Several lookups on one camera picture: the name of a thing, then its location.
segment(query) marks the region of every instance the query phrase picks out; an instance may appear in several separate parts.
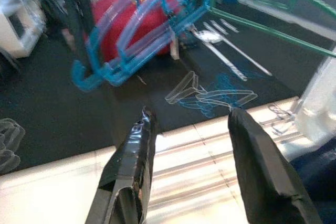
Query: blue string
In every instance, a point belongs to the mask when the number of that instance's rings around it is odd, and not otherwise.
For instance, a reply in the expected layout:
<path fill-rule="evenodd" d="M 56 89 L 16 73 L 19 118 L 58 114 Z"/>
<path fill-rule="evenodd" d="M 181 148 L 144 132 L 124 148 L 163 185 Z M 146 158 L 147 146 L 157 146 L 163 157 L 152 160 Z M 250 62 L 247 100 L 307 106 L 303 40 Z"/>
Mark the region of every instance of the blue string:
<path fill-rule="evenodd" d="M 250 79 L 264 79 L 267 78 L 265 74 L 255 72 L 253 70 L 250 70 L 248 68 L 245 68 L 243 66 L 246 66 L 246 64 L 241 63 L 236 65 L 239 70 L 241 70 L 247 78 Z M 247 88 L 241 84 L 241 80 L 233 73 L 220 73 L 216 76 L 215 81 L 208 85 L 205 89 L 206 91 L 214 91 L 214 90 L 247 90 Z M 215 99 L 218 101 L 223 101 L 228 104 L 231 104 L 232 106 L 238 106 L 237 101 L 239 100 L 239 94 L 223 94 L 217 96 Z M 194 110 L 200 110 L 201 113 L 207 117 L 207 118 L 214 118 L 215 112 L 214 108 L 216 108 L 217 104 L 212 103 L 204 103 L 200 102 L 196 97 L 195 94 L 193 94 L 191 97 L 181 99 L 178 102 L 181 106 L 188 108 L 188 109 L 194 109 Z"/>

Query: green plastic hanger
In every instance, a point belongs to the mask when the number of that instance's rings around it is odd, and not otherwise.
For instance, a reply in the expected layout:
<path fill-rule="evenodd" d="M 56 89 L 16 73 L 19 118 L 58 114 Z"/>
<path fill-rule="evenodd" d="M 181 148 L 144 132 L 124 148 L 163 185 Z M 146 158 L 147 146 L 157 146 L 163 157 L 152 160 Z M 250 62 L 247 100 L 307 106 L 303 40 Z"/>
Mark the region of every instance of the green plastic hanger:
<path fill-rule="evenodd" d="M 275 2 L 275 1 L 271 1 L 271 0 L 255 0 L 255 1 L 258 1 L 260 3 L 266 4 L 266 5 L 269 5 L 269 6 L 273 6 L 275 8 L 286 9 L 288 11 L 292 11 L 293 7 L 297 3 L 297 0 L 290 0 L 288 5 L 283 4 L 283 3 L 279 3 L 279 2 Z M 312 3 L 313 5 L 315 5 L 316 7 L 320 8 L 325 13 L 328 13 L 330 16 L 332 16 L 333 18 L 336 19 L 336 10 L 332 6 L 330 6 L 326 2 L 324 2 L 323 0 L 308 0 L 308 1 L 310 3 Z M 217 15 L 217 16 L 233 20 L 233 21 L 235 21 L 237 23 L 240 23 L 242 25 L 245 25 L 245 26 L 253 27 L 254 29 L 257 29 L 257 30 L 266 32 L 268 34 L 274 35 L 278 38 L 289 41 L 293 44 L 305 47 L 307 49 L 313 50 L 313 51 L 318 52 L 320 54 L 324 54 L 324 55 L 328 55 L 328 56 L 332 56 L 332 57 L 336 58 L 336 54 L 331 52 L 330 50 L 321 48 L 319 46 L 316 46 L 316 45 L 311 44 L 309 42 L 306 42 L 304 40 L 295 38 L 295 37 L 290 36 L 288 34 L 282 33 L 280 31 L 277 31 L 277 30 L 272 29 L 270 27 L 264 26 L 262 24 L 252 22 L 248 19 L 244 19 L 244 18 L 235 16 L 235 15 L 232 15 L 230 13 L 224 12 L 220 9 L 217 9 L 217 8 L 215 8 L 215 2 L 216 1 L 212 1 L 212 5 L 211 5 L 209 11 L 211 13 Z"/>

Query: blue fabric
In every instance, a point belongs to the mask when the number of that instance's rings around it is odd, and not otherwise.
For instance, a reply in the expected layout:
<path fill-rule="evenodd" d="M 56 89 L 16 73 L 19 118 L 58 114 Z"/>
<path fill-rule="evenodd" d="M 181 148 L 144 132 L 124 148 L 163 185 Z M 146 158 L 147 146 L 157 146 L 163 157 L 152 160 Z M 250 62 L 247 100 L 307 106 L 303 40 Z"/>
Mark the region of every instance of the blue fabric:
<path fill-rule="evenodd" d="M 324 224 L 336 223 L 336 138 L 316 150 L 294 159 L 291 165 Z"/>

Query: floor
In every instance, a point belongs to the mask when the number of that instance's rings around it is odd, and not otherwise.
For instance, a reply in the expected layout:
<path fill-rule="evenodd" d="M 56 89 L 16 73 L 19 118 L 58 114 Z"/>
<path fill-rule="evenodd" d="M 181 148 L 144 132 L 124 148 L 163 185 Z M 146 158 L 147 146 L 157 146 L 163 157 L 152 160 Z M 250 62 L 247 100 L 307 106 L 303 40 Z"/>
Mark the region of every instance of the floor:
<path fill-rule="evenodd" d="M 277 102 L 289 110 L 297 98 Z M 267 105 L 249 110 L 286 157 L 310 141 Z M 0 223 L 84 223 L 108 147 L 0 177 Z M 236 177 L 227 117 L 157 137 L 147 224 L 248 223 Z"/>

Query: white tile floor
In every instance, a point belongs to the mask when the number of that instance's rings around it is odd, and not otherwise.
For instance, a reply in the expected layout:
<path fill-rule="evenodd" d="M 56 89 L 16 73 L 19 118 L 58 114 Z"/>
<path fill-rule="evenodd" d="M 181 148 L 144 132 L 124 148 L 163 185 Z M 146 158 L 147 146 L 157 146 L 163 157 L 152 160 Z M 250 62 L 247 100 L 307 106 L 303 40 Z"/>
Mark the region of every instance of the white tile floor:
<path fill-rule="evenodd" d="M 294 100 L 277 104 L 288 110 Z M 259 122 L 276 117 L 266 105 L 249 112 Z M 292 147 L 285 137 L 274 135 L 270 124 L 265 129 L 285 155 L 311 144 L 295 128 L 286 133 L 292 136 Z M 108 147 L 1 176 L 0 223 L 84 223 L 114 151 Z M 168 223 L 247 223 L 227 117 L 157 137 L 147 224 Z"/>

